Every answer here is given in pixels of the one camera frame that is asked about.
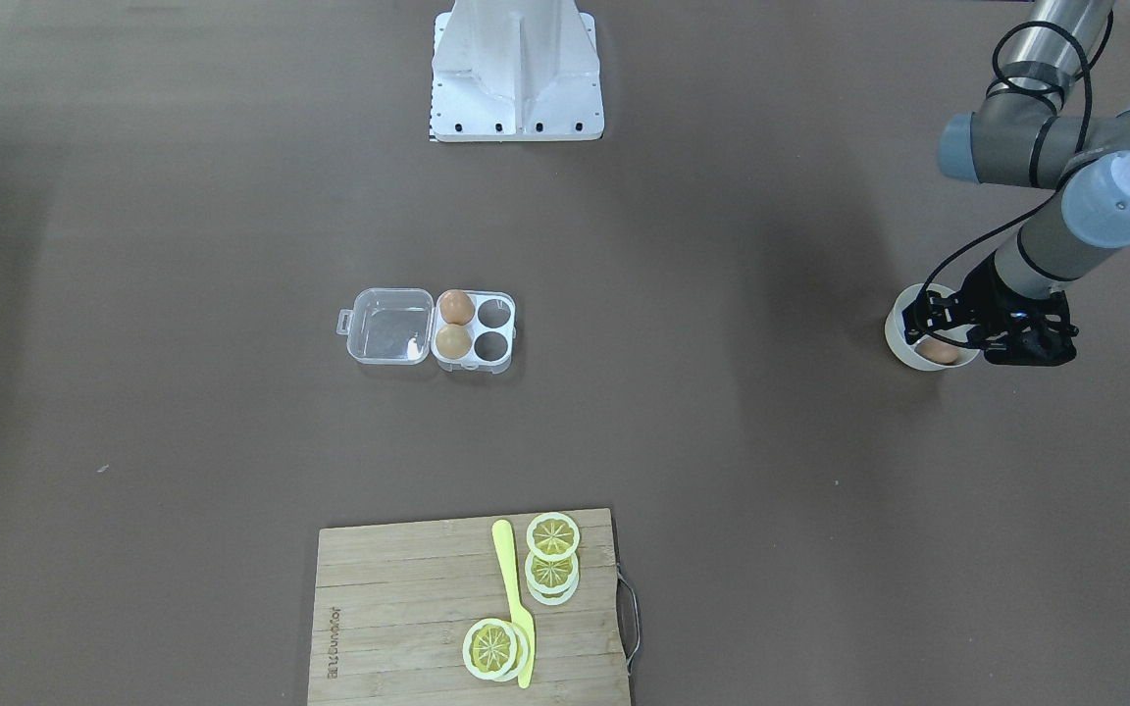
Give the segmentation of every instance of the white metal bracket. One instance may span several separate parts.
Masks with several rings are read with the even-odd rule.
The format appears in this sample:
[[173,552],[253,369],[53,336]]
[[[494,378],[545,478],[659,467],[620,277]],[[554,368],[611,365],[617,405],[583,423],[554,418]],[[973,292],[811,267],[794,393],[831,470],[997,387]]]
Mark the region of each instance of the white metal bracket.
[[596,19],[574,0],[457,0],[435,19],[429,137],[553,142],[605,133]]

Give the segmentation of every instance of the lemon slice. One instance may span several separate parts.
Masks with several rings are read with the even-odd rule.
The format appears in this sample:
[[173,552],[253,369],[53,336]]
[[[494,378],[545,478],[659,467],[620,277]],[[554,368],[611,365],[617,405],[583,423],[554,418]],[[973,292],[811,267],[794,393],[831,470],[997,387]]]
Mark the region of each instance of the lemon slice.
[[544,561],[564,559],[577,549],[579,531],[574,520],[560,513],[544,513],[525,528],[530,554]]
[[577,583],[577,554],[564,559],[544,561],[525,554],[525,589],[544,595],[560,595]]
[[525,668],[525,661],[530,657],[530,638],[525,637],[525,631],[519,628],[512,622],[507,622],[512,631],[516,634],[516,666],[508,670],[507,674],[503,674],[502,678],[496,678],[494,680],[514,680],[516,676],[521,673],[521,670]]
[[480,680],[496,680],[516,662],[516,634],[510,622],[483,618],[464,634],[464,669]]
[[531,599],[538,600],[538,602],[542,603],[544,605],[560,605],[560,603],[566,602],[566,600],[574,598],[574,591],[577,591],[577,577],[575,577],[574,583],[571,584],[570,587],[565,590],[564,593],[557,595],[544,595],[542,593],[539,593],[533,589],[529,589],[529,586],[528,591],[530,592]]

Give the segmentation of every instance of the white mounting plate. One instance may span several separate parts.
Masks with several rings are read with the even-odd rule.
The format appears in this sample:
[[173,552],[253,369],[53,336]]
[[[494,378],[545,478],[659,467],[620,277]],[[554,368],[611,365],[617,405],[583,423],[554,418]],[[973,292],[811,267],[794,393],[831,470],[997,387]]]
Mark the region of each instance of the white mounting plate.
[[[594,49],[596,18],[577,15]],[[435,18],[435,50],[451,17],[452,12],[443,12]],[[557,76],[525,107],[521,130],[512,127],[516,123],[514,102],[486,93],[479,80],[436,72],[431,86],[429,138],[438,142],[560,142],[605,134],[600,76]]]

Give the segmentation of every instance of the yellow knife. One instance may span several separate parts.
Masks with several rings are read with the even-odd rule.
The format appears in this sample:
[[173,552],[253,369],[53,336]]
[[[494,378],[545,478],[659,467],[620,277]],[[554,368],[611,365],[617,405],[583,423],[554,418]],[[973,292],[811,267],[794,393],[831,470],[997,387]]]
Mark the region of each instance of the yellow knife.
[[516,676],[516,686],[530,686],[530,671],[534,669],[534,618],[521,604],[521,591],[516,587],[516,544],[512,541],[512,525],[508,520],[496,520],[490,525],[490,539],[494,540],[494,555],[499,558],[499,573],[503,574],[503,590],[508,594],[508,617],[512,625],[525,633],[525,642],[530,644],[530,656],[525,666]]

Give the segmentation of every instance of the black cable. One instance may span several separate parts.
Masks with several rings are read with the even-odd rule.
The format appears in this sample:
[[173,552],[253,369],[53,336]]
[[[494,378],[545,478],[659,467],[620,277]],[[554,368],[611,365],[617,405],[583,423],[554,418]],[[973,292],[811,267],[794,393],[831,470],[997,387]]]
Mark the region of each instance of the black cable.
[[[992,50],[992,75],[996,75],[997,80],[1008,86],[1008,88],[1015,90],[1015,93],[1020,93],[1023,95],[1031,95],[1031,97],[1042,97],[1042,95],[1049,93],[1061,93],[1061,89],[1059,89],[1058,86],[1050,86],[1050,88],[1041,90],[1023,88],[1023,86],[1014,84],[1012,80],[1009,80],[1009,78],[1006,77],[1003,72],[1001,72],[1000,70],[1000,51],[1005,49],[1006,43],[1012,40],[1015,35],[1024,30],[1024,28],[1031,28],[1031,27],[1043,27],[1043,28],[1049,28],[1049,30],[1051,32],[1054,32],[1054,34],[1061,36],[1062,40],[1067,41],[1067,44],[1070,44],[1071,49],[1075,49],[1076,58],[1080,60],[1079,76],[1084,78],[1084,117],[1080,120],[1080,134],[1075,140],[1075,151],[1079,152],[1081,149],[1084,149],[1085,139],[1087,138],[1087,134],[1089,134],[1089,120],[1090,116],[1093,115],[1093,76],[1090,76],[1090,72],[1093,71],[1094,63],[1097,62],[1097,59],[1102,56],[1103,50],[1106,49],[1107,41],[1111,40],[1111,29],[1113,27],[1113,10],[1106,17],[1106,30],[1104,30],[1104,34],[1102,36],[1102,45],[1098,46],[1097,52],[1090,60],[1089,55],[1087,55],[1087,52],[1085,52],[1084,50],[1084,45],[1081,45],[1080,42],[1075,38],[1075,35],[1072,35],[1068,30],[1064,30],[1064,28],[1062,28],[1061,26],[1055,26],[1055,24],[1053,23],[1041,21],[1041,19],[1032,19],[1032,21],[1022,23],[1019,24],[1019,26],[1010,28],[1010,30],[1007,32],[1005,36],[1000,37],[1000,41],[997,41],[997,46],[996,49]],[[936,281],[936,276],[938,276],[938,273],[941,273],[942,270],[945,270],[945,268],[953,264],[956,259],[960,258],[960,255],[967,253],[967,251],[971,250],[972,247],[976,247],[979,244],[982,244],[982,242],[988,242],[992,237],[999,236],[1001,233],[1006,233],[1009,228],[1016,227],[1016,225],[1022,224],[1024,220],[1032,218],[1032,216],[1035,216],[1037,211],[1044,209],[1044,207],[1049,204],[1049,202],[1052,201],[1058,195],[1058,192],[1062,189],[1063,184],[1067,183],[1068,178],[1071,178],[1071,174],[1062,175],[1062,178],[1059,180],[1058,188],[1053,190],[1052,195],[1046,198],[1044,202],[1041,202],[1041,206],[1036,206],[1035,209],[1032,209],[1026,213],[1018,216],[1018,218],[1010,219],[1009,223],[1007,223],[1006,225],[1001,225],[1001,227],[996,227],[991,229],[991,232],[988,232],[974,238],[974,241],[967,242],[967,244],[963,245],[962,247],[958,247],[954,254],[949,255],[945,260],[941,260],[940,264],[936,264],[936,269],[933,269],[932,273],[930,273],[930,276],[927,277],[927,281],[923,282],[923,286],[919,288],[918,296],[915,296],[914,298],[914,303],[916,304],[919,303],[919,300],[923,300],[925,298],[927,290],[929,289],[930,286],[932,286],[932,282]],[[923,325],[922,319],[920,317],[915,317],[914,326],[916,328],[919,333],[939,340],[941,341],[941,343],[948,343],[958,348],[967,348],[967,349],[982,350],[983,348],[986,348],[985,343],[971,343],[967,340],[953,340],[951,338],[942,337],[941,334],[936,333],[936,331],[929,331],[928,328]]]

